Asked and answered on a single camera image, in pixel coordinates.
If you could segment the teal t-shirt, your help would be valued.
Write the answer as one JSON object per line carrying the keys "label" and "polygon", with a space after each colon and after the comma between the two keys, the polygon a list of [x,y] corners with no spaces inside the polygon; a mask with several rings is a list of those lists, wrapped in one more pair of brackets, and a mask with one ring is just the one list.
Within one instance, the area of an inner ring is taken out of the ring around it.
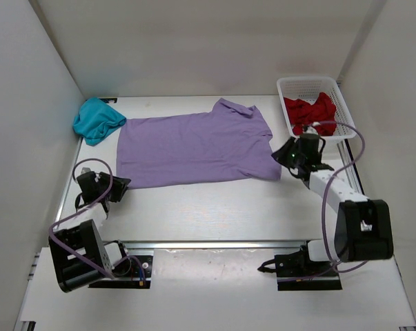
{"label": "teal t-shirt", "polygon": [[89,146],[96,146],[127,121],[122,114],[98,98],[88,99],[79,109],[72,128]]}

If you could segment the lavender t-shirt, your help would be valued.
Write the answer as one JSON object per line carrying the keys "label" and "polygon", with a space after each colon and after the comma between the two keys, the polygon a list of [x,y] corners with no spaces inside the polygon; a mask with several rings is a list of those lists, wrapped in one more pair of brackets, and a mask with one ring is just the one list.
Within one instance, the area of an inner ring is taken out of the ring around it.
{"label": "lavender t-shirt", "polygon": [[130,188],[235,181],[278,181],[273,134],[256,106],[220,98],[210,112],[129,119],[117,144],[117,176]]}

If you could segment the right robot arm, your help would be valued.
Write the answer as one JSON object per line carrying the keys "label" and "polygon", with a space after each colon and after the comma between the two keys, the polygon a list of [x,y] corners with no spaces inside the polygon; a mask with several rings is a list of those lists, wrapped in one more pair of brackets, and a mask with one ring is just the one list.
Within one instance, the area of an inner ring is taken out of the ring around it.
{"label": "right robot arm", "polygon": [[340,273],[343,263],[355,262],[360,268],[369,261],[388,260],[394,254],[388,204],[356,192],[339,177],[339,170],[322,161],[326,141],[317,134],[291,137],[272,154],[273,159],[312,192],[321,203],[321,232],[329,266],[322,265],[315,252],[297,257],[303,274],[289,281],[311,280],[329,272]]}

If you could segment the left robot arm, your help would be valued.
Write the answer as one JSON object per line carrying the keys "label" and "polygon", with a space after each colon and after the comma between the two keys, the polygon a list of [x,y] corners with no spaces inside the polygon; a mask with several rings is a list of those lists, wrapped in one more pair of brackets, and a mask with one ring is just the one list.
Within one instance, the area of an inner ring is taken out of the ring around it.
{"label": "left robot arm", "polygon": [[83,168],[77,177],[77,214],[56,225],[48,239],[57,282],[63,292],[101,281],[107,274],[122,277],[130,273],[132,260],[123,244],[113,241],[106,245],[99,234],[110,204],[121,201],[130,182],[89,168]]}

